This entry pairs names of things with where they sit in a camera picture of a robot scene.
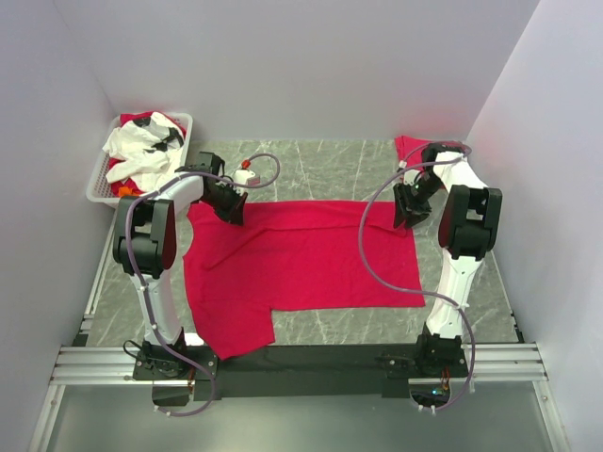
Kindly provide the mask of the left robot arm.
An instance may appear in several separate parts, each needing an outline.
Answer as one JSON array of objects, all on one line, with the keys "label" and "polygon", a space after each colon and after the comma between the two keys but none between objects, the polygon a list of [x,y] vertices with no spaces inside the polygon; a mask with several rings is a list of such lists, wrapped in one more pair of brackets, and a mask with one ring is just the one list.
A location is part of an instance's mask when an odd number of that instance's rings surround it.
[{"label": "left robot arm", "polygon": [[241,226],[247,189],[260,183],[250,164],[243,161],[228,176],[221,157],[202,152],[195,165],[179,168],[151,194],[128,195],[118,204],[113,259],[137,289],[144,317],[137,361],[155,367],[166,378],[182,376],[188,366],[184,329],[171,291],[170,271],[178,249],[176,216],[202,202],[218,219]]}]

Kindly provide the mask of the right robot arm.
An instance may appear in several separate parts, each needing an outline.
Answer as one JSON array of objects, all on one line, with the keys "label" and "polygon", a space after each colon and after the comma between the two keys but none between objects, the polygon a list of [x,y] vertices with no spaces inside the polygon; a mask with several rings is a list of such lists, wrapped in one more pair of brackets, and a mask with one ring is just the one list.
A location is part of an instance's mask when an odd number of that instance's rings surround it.
[{"label": "right robot arm", "polygon": [[477,176],[468,163],[468,149],[460,143],[428,142],[410,155],[415,153],[420,154],[420,162],[413,165],[418,175],[411,183],[394,185],[394,226],[415,227],[432,212],[430,198],[441,188],[448,193],[438,229],[442,273],[413,355],[416,370],[433,376],[464,363],[468,296],[495,245],[503,195]]}]

